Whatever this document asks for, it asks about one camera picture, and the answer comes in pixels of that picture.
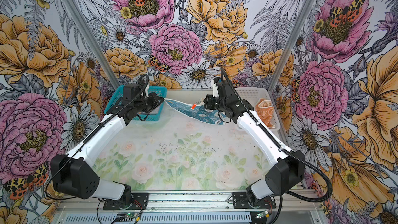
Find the pink peony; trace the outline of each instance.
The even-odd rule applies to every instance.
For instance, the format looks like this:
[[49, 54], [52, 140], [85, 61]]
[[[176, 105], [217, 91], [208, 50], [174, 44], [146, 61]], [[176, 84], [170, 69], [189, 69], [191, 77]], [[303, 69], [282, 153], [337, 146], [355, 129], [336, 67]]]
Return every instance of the pink peony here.
[[127, 31], [133, 34], [159, 28], [174, 17], [174, 0], [146, 0], [143, 6], [129, 4], [128, 0], [113, 1], [113, 8], [121, 12], [121, 19], [128, 22]]
[[348, 92], [343, 85], [344, 75], [339, 66], [332, 61], [311, 61], [300, 77], [297, 115], [310, 118], [320, 130], [333, 127], [347, 107]]
[[181, 74], [181, 69], [202, 59], [202, 46], [198, 36], [181, 26], [164, 25], [148, 41], [152, 46], [152, 55], [160, 63], [170, 66], [169, 72], [173, 74]]
[[67, 116], [56, 102], [41, 94], [25, 93], [0, 102], [0, 179], [27, 177], [50, 161], [62, 142]]
[[321, 12], [315, 16], [314, 32], [309, 37], [307, 48], [325, 59], [333, 59], [337, 63], [347, 61], [368, 40], [371, 31], [366, 31], [369, 26], [373, 7], [368, 9], [369, 0], [364, 0], [362, 13], [353, 22], [342, 21], [337, 27], [330, 25], [332, 18], [330, 10], [333, 7], [344, 9], [354, 0], [326, 0], [321, 7]]

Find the yellow flower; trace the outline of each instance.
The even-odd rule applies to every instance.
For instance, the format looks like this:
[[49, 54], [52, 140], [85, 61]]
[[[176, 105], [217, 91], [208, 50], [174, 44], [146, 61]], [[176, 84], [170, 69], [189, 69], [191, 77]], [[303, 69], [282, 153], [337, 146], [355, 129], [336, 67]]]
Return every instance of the yellow flower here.
[[[253, 64], [253, 75], [254, 76], [261, 76], [266, 77], [267, 75], [272, 75], [275, 71], [276, 65], [281, 58], [282, 49], [277, 50], [275, 52], [268, 52], [264, 53], [262, 56], [259, 57], [260, 62]], [[290, 79], [293, 77], [293, 55], [289, 56], [287, 63], [283, 67], [283, 71], [281, 76], [279, 77], [279, 81], [282, 83], [284, 87], [290, 82]]]
[[246, 54], [246, 46], [237, 47], [230, 45], [227, 47], [224, 43], [210, 44], [203, 51], [205, 55], [217, 59], [213, 67], [222, 67], [225, 69], [228, 77], [233, 79], [240, 71], [244, 69], [244, 61], [249, 61]]
[[36, 1], [37, 1], [37, 4], [38, 4], [41, 8], [50, 9], [50, 4], [47, 3], [46, 1], [44, 1], [44, 0], [36, 0]]
[[186, 10], [207, 28], [206, 40], [231, 44], [244, 32], [247, 8], [243, 4], [230, 12], [220, 14], [231, 0], [188, 0]]
[[344, 175], [344, 181], [351, 187], [357, 187], [359, 184], [358, 175], [350, 170], [346, 170], [346, 174]]
[[367, 65], [367, 84], [361, 90], [370, 95], [368, 106], [352, 116], [358, 134], [366, 139], [366, 151], [375, 163], [394, 169], [398, 162], [398, 47], [394, 47]]
[[324, 22], [323, 19], [319, 19], [318, 21], [316, 21], [315, 25], [314, 25], [314, 31], [315, 32], [320, 32], [322, 26], [323, 26]]
[[106, 30], [105, 26], [101, 25], [101, 31], [104, 35], [108, 36], [108, 31]]
[[290, 129], [290, 125], [292, 124], [292, 107], [290, 104], [291, 99], [289, 97], [285, 96], [282, 98], [281, 96], [276, 99], [276, 108], [278, 109], [279, 115], [286, 131]]
[[84, 91], [90, 90], [90, 85], [88, 84], [87, 81], [83, 81], [81, 84]]
[[[354, 212], [365, 207], [368, 201], [374, 201], [376, 207], [371, 217], [378, 216], [383, 211], [382, 204], [394, 201], [394, 194], [389, 193], [390, 188], [376, 178], [380, 175], [374, 165], [366, 163], [369, 152], [365, 149], [365, 143], [349, 127], [334, 127], [331, 132], [334, 142], [339, 144], [335, 144], [335, 152], [326, 153], [332, 163], [329, 171], [322, 167], [321, 170], [333, 184], [332, 197], [340, 203], [349, 199], [348, 209]], [[322, 190], [326, 191], [326, 183], [322, 177], [317, 173], [313, 176]]]
[[167, 89], [181, 89], [180, 83], [176, 81], [173, 77], [165, 76], [163, 74], [159, 74], [159, 76], [155, 76], [154, 86], [167, 87]]
[[132, 17], [131, 10], [128, 7], [122, 7], [120, 10], [120, 14], [122, 14], [122, 17], [125, 19], [129, 19]]
[[83, 103], [91, 104], [95, 114], [101, 114], [101, 95], [98, 81], [90, 75], [83, 62], [73, 70], [73, 76], [63, 76], [60, 85], [55, 90], [58, 96], [58, 103], [61, 105], [75, 105], [80, 111]]
[[26, 224], [27, 210], [14, 207], [12, 212], [6, 206], [0, 207], [0, 223], [5, 224]]
[[12, 75], [8, 83], [14, 83], [24, 73], [33, 74], [43, 80], [45, 87], [51, 87], [60, 76], [70, 72], [69, 51], [50, 26], [39, 22], [38, 43], [30, 59], [29, 24], [31, 22], [22, 16], [14, 16], [10, 20], [0, 14], [0, 75]]
[[[122, 49], [119, 47], [108, 49], [105, 51], [105, 57], [118, 78], [120, 75], [125, 75], [133, 79], [136, 76], [140, 76], [148, 72], [145, 60], [138, 57], [128, 49]], [[102, 77], [106, 77], [102, 67], [99, 72]]]

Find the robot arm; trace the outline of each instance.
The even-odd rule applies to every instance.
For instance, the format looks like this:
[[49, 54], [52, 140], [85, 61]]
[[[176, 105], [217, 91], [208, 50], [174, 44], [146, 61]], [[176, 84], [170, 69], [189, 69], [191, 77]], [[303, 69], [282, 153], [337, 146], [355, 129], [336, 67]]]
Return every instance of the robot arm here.
[[[92, 136], [91, 141], [83, 140], [66, 155], [57, 155], [52, 159], [51, 171], [56, 191], [82, 199], [98, 197], [130, 205], [132, 200], [130, 186], [100, 179], [92, 170], [92, 166], [104, 147], [133, 117], [142, 111], [150, 113], [164, 100], [155, 93], [144, 93], [137, 100], [131, 100], [142, 91], [137, 84], [124, 86], [123, 97], [107, 112], [108, 115], [99, 125], [99, 131], [89, 135]], [[255, 206], [264, 197], [281, 196], [303, 179], [304, 164], [291, 159], [282, 150], [291, 152], [302, 160], [305, 158], [300, 151], [293, 152], [290, 147], [279, 141], [253, 111], [253, 107], [246, 100], [242, 101], [245, 106], [242, 106], [227, 81], [220, 82], [219, 77], [215, 79], [213, 95], [207, 95], [204, 100], [206, 109], [225, 112], [227, 117], [244, 129], [273, 165], [264, 179], [247, 187], [248, 200], [252, 206]]]
[[108, 110], [92, 133], [67, 154], [56, 155], [52, 159], [51, 172], [56, 191], [82, 199], [97, 197], [130, 205], [130, 186], [102, 180], [92, 167], [98, 155], [119, 131], [139, 112], [149, 114], [160, 106], [164, 98], [156, 93], [148, 94], [147, 85], [128, 84], [121, 87], [123, 97]]
[[206, 109], [225, 112], [227, 117], [245, 130], [265, 154], [268, 162], [273, 165], [264, 179], [247, 187], [247, 197], [252, 206], [256, 206], [256, 203], [264, 197], [281, 196], [303, 180], [304, 164], [291, 159], [282, 150], [305, 160], [302, 152], [293, 152], [290, 147], [282, 143], [260, 120], [249, 102], [239, 100], [227, 81], [221, 81], [221, 78], [216, 77], [213, 95], [207, 95], [204, 102]]

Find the metal vent grille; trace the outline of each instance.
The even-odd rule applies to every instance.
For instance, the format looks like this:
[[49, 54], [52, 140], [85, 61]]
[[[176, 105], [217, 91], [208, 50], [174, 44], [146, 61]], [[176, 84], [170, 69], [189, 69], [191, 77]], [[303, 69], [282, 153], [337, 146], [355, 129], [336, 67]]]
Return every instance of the metal vent grille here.
[[[116, 219], [116, 214], [99, 214], [102, 224], [110, 224]], [[126, 218], [119, 224], [134, 223], [134, 219]], [[204, 212], [204, 213], [144, 213], [139, 221], [149, 223], [249, 223], [250, 212]], [[63, 224], [99, 224], [97, 214], [67, 214]]]

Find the white plastic basket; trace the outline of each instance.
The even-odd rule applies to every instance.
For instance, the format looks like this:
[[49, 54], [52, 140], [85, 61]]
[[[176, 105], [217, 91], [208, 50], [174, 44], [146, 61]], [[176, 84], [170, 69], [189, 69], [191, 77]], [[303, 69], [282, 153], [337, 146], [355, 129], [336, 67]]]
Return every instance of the white plastic basket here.
[[[253, 107], [256, 106], [256, 103], [260, 98], [271, 99], [266, 89], [261, 87], [237, 87], [236, 91], [240, 95], [242, 99], [246, 99]], [[275, 126], [275, 128], [269, 128], [272, 131], [278, 131], [281, 128], [281, 124], [278, 120], [277, 111], [278, 109], [274, 106], [274, 114], [271, 119], [271, 124]]]

